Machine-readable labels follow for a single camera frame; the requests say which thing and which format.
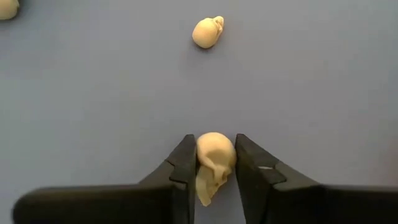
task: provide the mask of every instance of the blue surface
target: blue surface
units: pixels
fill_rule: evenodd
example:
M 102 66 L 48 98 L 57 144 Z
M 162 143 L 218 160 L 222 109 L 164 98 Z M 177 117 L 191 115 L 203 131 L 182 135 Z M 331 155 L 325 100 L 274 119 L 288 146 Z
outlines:
M 0 223 L 47 185 L 126 184 L 187 133 L 326 183 L 398 185 L 395 0 L 25 0 L 0 23 Z M 222 15 L 209 51 L 195 24 Z M 244 223 L 230 182 L 197 223 Z

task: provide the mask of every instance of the miniature skull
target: miniature skull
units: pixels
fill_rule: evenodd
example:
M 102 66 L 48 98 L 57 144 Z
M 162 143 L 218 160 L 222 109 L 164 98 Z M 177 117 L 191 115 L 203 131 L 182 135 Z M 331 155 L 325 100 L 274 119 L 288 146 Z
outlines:
M 18 0 L 0 0 L 0 20 L 13 18 L 19 8 Z
M 201 164 L 196 178 L 197 195 L 200 202 L 208 206 L 232 173 L 236 152 L 232 142 L 223 134 L 206 133 L 197 140 L 197 155 Z
M 210 48 L 216 44 L 223 32 L 223 27 L 224 18 L 221 16 L 206 18 L 195 26 L 192 32 L 192 39 L 199 47 Z

